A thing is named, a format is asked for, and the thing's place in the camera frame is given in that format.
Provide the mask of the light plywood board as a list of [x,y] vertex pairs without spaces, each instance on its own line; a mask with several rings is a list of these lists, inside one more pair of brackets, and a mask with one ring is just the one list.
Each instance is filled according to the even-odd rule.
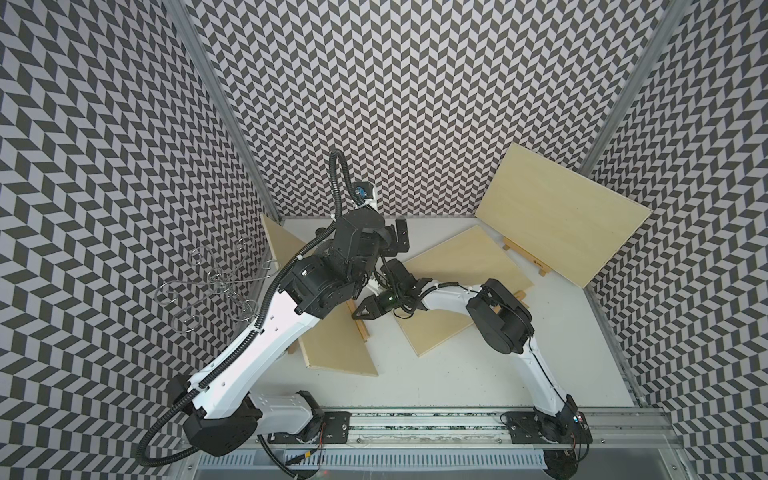
[[650,214],[649,208],[513,144],[475,216],[584,288]]
[[415,279],[428,280],[425,289],[447,283],[424,299],[426,311],[418,309],[409,319],[398,321],[410,346],[419,357],[474,325],[466,304],[482,284],[495,279],[510,293],[533,286],[503,249],[480,226],[473,226],[405,262]]
[[[272,259],[277,267],[287,262],[304,246],[304,242],[261,214]],[[323,320],[299,339],[308,368],[377,377],[378,371],[368,352],[358,326],[345,303],[338,305]]]

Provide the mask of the wooden easel with label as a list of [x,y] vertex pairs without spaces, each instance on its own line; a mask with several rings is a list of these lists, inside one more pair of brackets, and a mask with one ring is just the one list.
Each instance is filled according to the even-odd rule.
[[544,263],[542,260],[540,260],[535,255],[531,254],[527,250],[525,250],[523,247],[512,241],[511,239],[507,237],[503,237],[503,249],[505,251],[512,250],[516,252],[517,254],[521,255],[523,258],[525,258],[527,261],[531,262],[533,265],[535,265],[538,269],[538,273],[540,276],[544,277],[548,273],[552,272],[552,268],[548,266],[546,263]]

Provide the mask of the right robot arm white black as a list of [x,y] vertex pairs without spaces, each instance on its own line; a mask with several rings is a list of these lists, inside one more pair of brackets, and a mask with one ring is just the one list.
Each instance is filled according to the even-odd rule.
[[410,319],[418,311],[445,311],[470,318],[492,350],[512,358],[532,399],[536,436],[546,443],[573,447],[592,443],[585,415],[542,358],[532,314],[501,281],[491,278],[470,286],[417,279],[398,260],[385,262],[376,281],[379,291],[359,303],[353,319],[375,320],[390,312]]

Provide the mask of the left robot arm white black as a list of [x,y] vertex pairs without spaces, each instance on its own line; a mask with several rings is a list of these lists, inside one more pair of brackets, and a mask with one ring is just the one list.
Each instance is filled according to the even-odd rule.
[[[268,408],[251,388],[282,353],[337,306],[357,298],[374,279],[378,260],[409,249],[404,220],[389,225],[358,191],[343,152],[328,157],[334,216],[330,225],[301,247],[269,285],[255,319],[215,360],[189,378],[172,382],[172,405],[138,442],[136,462],[160,467],[198,451],[226,455],[257,431]],[[189,448],[153,458],[154,437],[178,414],[187,418]]]

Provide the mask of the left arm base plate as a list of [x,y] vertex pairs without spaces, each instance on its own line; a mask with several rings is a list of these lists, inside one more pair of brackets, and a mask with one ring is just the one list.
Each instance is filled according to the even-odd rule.
[[349,439],[350,411],[326,410],[308,391],[279,397],[273,415],[277,427],[265,434],[270,444],[346,444]]

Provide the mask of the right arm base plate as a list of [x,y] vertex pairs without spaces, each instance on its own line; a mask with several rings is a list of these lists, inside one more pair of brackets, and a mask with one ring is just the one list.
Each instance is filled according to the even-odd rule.
[[581,412],[564,409],[556,416],[533,411],[508,411],[500,415],[513,444],[558,444],[571,448],[593,442],[590,427]]

